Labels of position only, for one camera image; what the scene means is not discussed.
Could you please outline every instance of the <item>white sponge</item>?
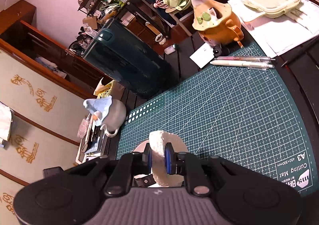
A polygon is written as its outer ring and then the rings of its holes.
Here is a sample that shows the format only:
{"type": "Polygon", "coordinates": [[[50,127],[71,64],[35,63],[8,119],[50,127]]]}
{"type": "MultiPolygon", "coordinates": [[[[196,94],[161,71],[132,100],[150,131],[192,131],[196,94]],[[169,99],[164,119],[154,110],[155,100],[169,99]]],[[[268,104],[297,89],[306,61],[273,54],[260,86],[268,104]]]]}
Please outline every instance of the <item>white sponge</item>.
{"type": "Polygon", "coordinates": [[[180,186],[184,181],[183,176],[166,173],[165,145],[170,142],[175,152],[188,152],[186,144],[178,135],[163,130],[151,132],[149,141],[152,149],[152,171],[155,182],[161,186],[180,186]]]}

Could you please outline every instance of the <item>ceramic teapot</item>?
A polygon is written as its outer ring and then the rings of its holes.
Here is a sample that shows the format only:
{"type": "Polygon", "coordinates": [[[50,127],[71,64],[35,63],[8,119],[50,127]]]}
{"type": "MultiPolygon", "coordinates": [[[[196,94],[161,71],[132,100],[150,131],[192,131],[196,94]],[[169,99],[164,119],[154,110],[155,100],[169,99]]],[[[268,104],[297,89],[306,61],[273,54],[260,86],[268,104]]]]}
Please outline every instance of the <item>ceramic teapot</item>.
{"type": "Polygon", "coordinates": [[[95,126],[101,126],[108,137],[115,137],[125,121],[126,108],[123,102],[107,96],[101,99],[87,99],[84,107],[93,115],[95,126]]]}
{"type": "Polygon", "coordinates": [[[193,28],[212,47],[244,38],[239,18],[229,4],[214,0],[191,0],[194,8],[193,28]]]}

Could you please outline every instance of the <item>box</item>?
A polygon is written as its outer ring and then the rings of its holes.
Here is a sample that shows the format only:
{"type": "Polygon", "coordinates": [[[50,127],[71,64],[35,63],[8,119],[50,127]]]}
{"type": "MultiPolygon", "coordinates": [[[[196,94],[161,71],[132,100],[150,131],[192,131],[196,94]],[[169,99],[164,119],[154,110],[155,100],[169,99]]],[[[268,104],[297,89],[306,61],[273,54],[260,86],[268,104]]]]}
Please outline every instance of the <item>box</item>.
{"type": "Polygon", "coordinates": [[[83,19],[83,26],[84,29],[87,30],[88,27],[91,27],[92,29],[97,29],[98,28],[98,24],[96,22],[96,17],[87,17],[85,19],[83,19]]]}

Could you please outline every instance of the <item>green cutting mat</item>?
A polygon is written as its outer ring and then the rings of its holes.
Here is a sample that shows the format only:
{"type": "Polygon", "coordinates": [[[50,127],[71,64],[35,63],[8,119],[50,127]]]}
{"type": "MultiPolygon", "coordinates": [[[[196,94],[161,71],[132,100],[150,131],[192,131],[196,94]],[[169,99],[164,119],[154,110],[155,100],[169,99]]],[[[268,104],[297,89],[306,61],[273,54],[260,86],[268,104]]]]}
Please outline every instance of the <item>green cutting mat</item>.
{"type": "MultiPolygon", "coordinates": [[[[265,56],[252,43],[234,55],[265,56]]],[[[130,112],[117,159],[151,131],[179,135],[200,158],[218,155],[289,184],[303,195],[319,188],[300,113],[276,70],[209,66],[130,112]]]]}

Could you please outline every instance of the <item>gold pattern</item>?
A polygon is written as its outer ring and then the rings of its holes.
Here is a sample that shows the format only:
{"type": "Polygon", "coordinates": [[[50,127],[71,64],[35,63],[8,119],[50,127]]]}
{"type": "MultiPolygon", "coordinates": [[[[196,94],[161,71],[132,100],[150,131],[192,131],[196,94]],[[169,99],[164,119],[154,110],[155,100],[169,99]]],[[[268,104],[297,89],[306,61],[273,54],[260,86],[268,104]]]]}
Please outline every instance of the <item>gold pattern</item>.
{"type": "MultiPolygon", "coordinates": [[[[30,94],[32,96],[34,96],[34,90],[33,90],[33,87],[31,85],[31,83],[28,81],[28,80],[25,80],[24,78],[20,77],[19,75],[15,75],[13,77],[13,79],[11,79],[11,83],[13,84],[16,84],[16,85],[23,85],[23,84],[26,84],[28,87],[29,87],[29,90],[30,90],[30,94]]],[[[45,112],[49,112],[51,109],[53,109],[53,106],[56,102],[56,99],[57,97],[56,96],[53,96],[51,101],[48,102],[46,101],[46,99],[44,98],[44,95],[46,94],[45,91],[43,91],[42,89],[38,88],[37,91],[36,91],[36,96],[38,97],[36,99],[37,103],[39,104],[39,106],[41,108],[43,108],[43,110],[45,112]]]]}
{"type": "Polygon", "coordinates": [[[6,206],[6,208],[8,209],[8,211],[12,212],[12,214],[15,216],[14,210],[13,210],[13,199],[14,197],[7,194],[7,193],[3,193],[3,200],[8,203],[8,205],[6,206]]]}
{"type": "Polygon", "coordinates": [[[16,147],[16,151],[21,156],[21,158],[26,158],[27,163],[32,164],[32,161],[35,160],[35,156],[38,152],[39,143],[35,142],[33,144],[32,152],[29,152],[28,149],[23,146],[23,142],[25,141],[28,141],[28,140],[20,135],[16,135],[14,142],[16,145],[19,146],[19,147],[16,147]]]}
{"type": "Polygon", "coordinates": [[[49,112],[52,108],[53,108],[53,105],[55,104],[55,101],[57,99],[56,96],[53,96],[52,99],[51,99],[51,102],[48,103],[45,98],[43,98],[44,94],[46,92],[41,90],[40,88],[38,88],[38,90],[36,91],[36,95],[39,97],[36,99],[37,103],[40,105],[40,107],[46,111],[46,112],[49,112]]]}
{"type": "Polygon", "coordinates": [[[33,87],[32,87],[31,83],[28,80],[25,80],[24,78],[22,78],[22,77],[20,77],[19,75],[16,74],[13,77],[13,79],[11,79],[11,83],[16,84],[16,85],[26,84],[29,87],[30,94],[32,96],[34,96],[33,87]]]}
{"type": "Polygon", "coordinates": [[[13,77],[13,79],[11,79],[11,83],[14,83],[16,85],[22,85],[26,83],[26,80],[20,76],[18,76],[17,74],[13,77]]]}

